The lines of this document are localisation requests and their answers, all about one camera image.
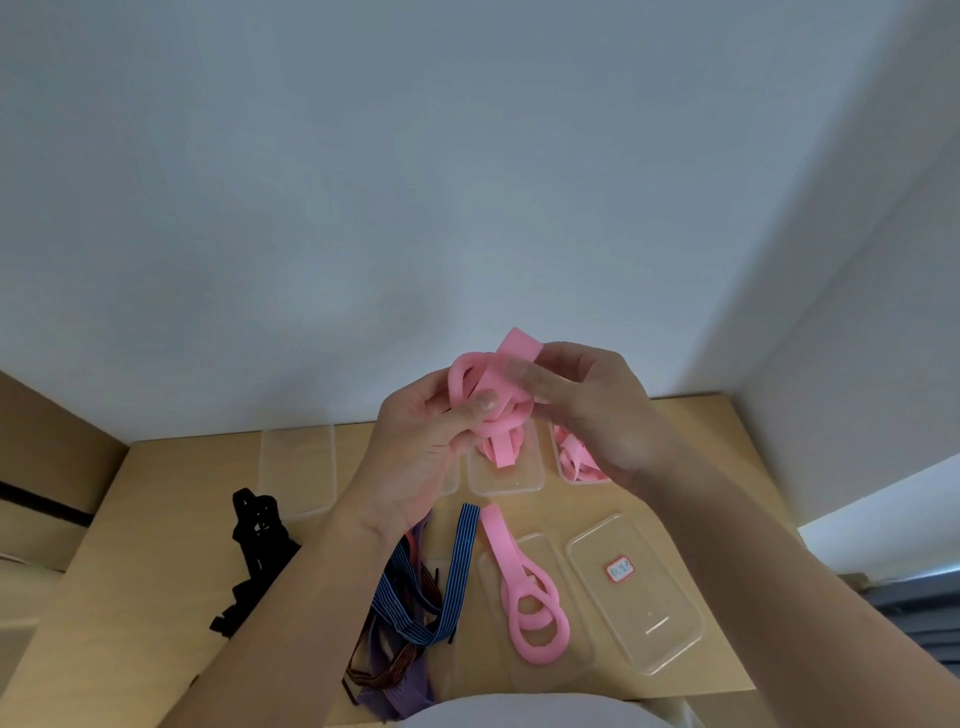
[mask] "pink elastic band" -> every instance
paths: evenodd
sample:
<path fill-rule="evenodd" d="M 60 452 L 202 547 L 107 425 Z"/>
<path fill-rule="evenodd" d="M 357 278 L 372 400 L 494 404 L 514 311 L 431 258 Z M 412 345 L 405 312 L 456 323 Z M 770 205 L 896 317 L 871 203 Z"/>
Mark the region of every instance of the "pink elastic band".
<path fill-rule="evenodd" d="M 564 654 L 570 643 L 570 621 L 560 606 L 557 586 L 549 574 L 516 545 L 496 503 L 480 509 L 480 522 L 483 523 L 493 557 L 503 576 L 500 599 L 507 615 L 511 642 L 520 657 L 528 663 L 549 665 Z M 527 571 L 536 577 L 538 583 L 534 583 Z M 536 599 L 543 607 L 534 614 L 521 614 L 520 600 L 527 596 Z M 549 644 L 536 646 L 523 639 L 521 629 L 542 629 L 551 621 L 557 623 L 557 634 Z"/>
<path fill-rule="evenodd" d="M 491 415 L 473 430 L 485 438 L 479 448 L 497 468 L 516 462 L 523 443 L 523 424 L 534 410 L 533 398 L 503 376 L 503 363 L 509 356 L 533 361 L 542 348 L 535 338 L 512 328 L 496 353 L 465 353 L 450 366 L 446 382 L 452 406 L 480 392 L 494 391 L 498 396 Z"/>
<path fill-rule="evenodd" d="M 610 480 L 597 467 L 586 446 L 572 433 L 553 425 L 553 439 L 560 452 L 560 466 L 566 479 L 577 483 L 600 483 Z"/>

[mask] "left hand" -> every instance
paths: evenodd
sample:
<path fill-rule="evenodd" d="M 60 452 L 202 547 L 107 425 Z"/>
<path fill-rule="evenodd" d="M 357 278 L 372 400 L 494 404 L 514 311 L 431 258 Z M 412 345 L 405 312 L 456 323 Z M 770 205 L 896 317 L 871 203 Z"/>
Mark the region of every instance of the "left hand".
<path fill-rule="evenodd" d="M 470 429 L 495 406 L 483 392 L 454 409 L 447 369 L 396 390 L 380 406 L 370 444 L 344 494 L 361 523 L 395 543 L 429 513 L 446 471 L 476 445 Z"/>

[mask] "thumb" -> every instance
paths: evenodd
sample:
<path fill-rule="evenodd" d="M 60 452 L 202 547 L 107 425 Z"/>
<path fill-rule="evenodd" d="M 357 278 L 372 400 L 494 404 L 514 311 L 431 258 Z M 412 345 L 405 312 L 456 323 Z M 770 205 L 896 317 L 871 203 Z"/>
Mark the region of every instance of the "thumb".
<path fill-rule="evenodd" d="M 496 392 L 481 392 L 435 418 L 434 432 L 449 443 L 464 430 L 480 425 L 498 400 Z"/>
<path fill-rule="evenodd" d="M 503 368 L 503 376 L 519 384 L 525 392 L 551 404 L 566 404 L 575 386 L 569 379 L 523 359 L 511 358 Z"/>

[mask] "hand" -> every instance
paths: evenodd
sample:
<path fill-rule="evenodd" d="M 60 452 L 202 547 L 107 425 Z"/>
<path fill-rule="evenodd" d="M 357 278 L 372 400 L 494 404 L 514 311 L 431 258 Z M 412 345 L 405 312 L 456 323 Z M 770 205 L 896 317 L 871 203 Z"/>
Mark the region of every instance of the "hand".
<path fill-rule="evenodd" d="M 450 409 L 446 373 L 429 374 L 383 401 L 344 494 L 362 523 L 391 545 L 429 513 L 446 471 L 479 442 L 470 429 L 496 406 L 496 393 L 484 392 Z"/>
<path fill-rule="evenodd" d="M 539 400 L 534 417 L 579 437 L 604 473 L 641 497 L 685 447 L 616 352 L 553 342 L 536 364 L 510 359 L 504 375 Z"/>

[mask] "plastic lid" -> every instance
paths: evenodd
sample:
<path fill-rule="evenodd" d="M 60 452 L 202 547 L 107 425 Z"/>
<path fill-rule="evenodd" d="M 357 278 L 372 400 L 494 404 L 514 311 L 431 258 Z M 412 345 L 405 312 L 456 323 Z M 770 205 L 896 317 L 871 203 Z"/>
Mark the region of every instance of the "plastic lid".
<path fill-rule="evenodd" d="M 652 675 L 704 634 L 704 620 L 634 523 L 616 513 L 566 546 L 614 639 L 635 669 Z"/>
<path fill-rule="evenodd" d="M 533 420 L 523 424 L 523 445 L 514 465 L 497 468 L 477 448 L 467 455 L 467 482 L 477 496 L 504 496 L 530 493 L 543 487 L 546 475 L 540 458 L 540 441 Z"/>
<path fill-rule="evenodd" d="M 556 688 L 576 680 L 596 664 L 596 645 L 587 628 L 580 605 L 577 604 L 566 580 L 561 559 L 550 540 L 542 533 L 532 533 L 517 540 L 520 549 L 547 572 L 557 591 L 560 593 L 560 605 L 570 620 L 570 642 L 564 654 L 549 665 L 528 663 L 514 648 L 507 627 L 507 616 L 500 601 L 500 568 L 491 553 L 480 557 L 477 569 L 483 582 L 484 594 L 491 611 L 494 633 L 500 644 L 500 652 L 510 673 L 510 682 L 518 692 L 551 692 Z M 531 597 L 520 600 L 521 612 L 534 612 L 540 603 Z M 527 642 L 535 645 L 548 644 L 557 633 L 552 622 L 543 629 L 524 632 Z"/>
<path fill-rule="evenodd" d="M 276 498 L 282 521 L 313 516 L 337 499 L 333 425 L 266 429 L 257 493 Z"/>

